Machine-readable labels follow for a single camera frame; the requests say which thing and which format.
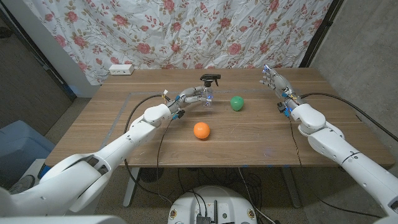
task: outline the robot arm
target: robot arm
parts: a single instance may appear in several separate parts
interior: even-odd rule
[[[343,167],[390,216],[390,221],[398,218],[397,177],[346,142],[343,133],[328,123],[321,112],[304,103],[282,75],[267,65],[263,73],[265,80],[260,82],[284,99],[278,103],[279,111],[301,121],[298,130],[308,137],[311,147]]]
[[[105,188],[118,165],[138,146],[150,141],[165,120],[181,118],[182,108],[206,101],[203,86],[187,88],[173,101],[145,110],[128,132],[92,154],[75,154],[59,162],[23,193],[9,195],[0,189],[0,217],[63,215],[78,212]]]

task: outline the floral curtain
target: floral curtain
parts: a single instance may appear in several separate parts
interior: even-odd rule
[[[24,0],[92,85],[112,64],[297,67],[332,0]]]

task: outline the clear spray bottle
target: clear spray bottle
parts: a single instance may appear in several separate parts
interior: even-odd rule
[[[201,97],[206,99],[206,101],[203,102],[203,106],[211,106],[211,101],[213,100],[213,89],[211,87],[211,83],[215,81],[216,85],[218,86],[217,79],[220,78],[221,75],[215,74],[205,74],[200,77],[200,80],[205,82],[205,89],[201,93]]]

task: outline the wooden table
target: wooden table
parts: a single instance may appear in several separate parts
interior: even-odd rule
[[[298,94],[324,92],[336,94],[332,87],[312,68],[280,68]],[[215,91],[213,107],[200,103],[184,108],[185,115],[173,121],[167,131],[159,155],[159,167],[267,167],[298,166],[289,120],[276,108],[278,98],[259,83],[261,69],[214,70],[136,70],[128,76],[110,76],[87,104],[70,129],[50,153],[45,163],[53,166],[77,153],[95,152],[123,133],[133,107],[147,96],[169,91],[175,95],[188,87],[200,86],[205,73],[221,74]],[[242,96],[241,111],[233,111],[229,101]],[[391,166],[393,157],[375,135],[356,117],[346,104],[326,96],[309,96],[306,100],[326,119],[340,128],[346,140],[382,166]],[[132,120],[150,106],[162,103],[153,98],[143,103]],[[209,124],[211,133],[206,141],[193,135],[197,122]],[[165,126],[153,140],[131,153],[128,162],[134,167],[155,167],[157,150]],[[300,157],[304,166],[337,166],[315,152],[307,138],[294,123]]]

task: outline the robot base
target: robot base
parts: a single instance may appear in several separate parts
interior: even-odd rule
[[[250,202],[237,192],[217,185],[201,186],[193,189],[195,195],[187,192],[179,197],[170,209],[168,224],[184,223],[237,223],[255,224],[256,214]]]

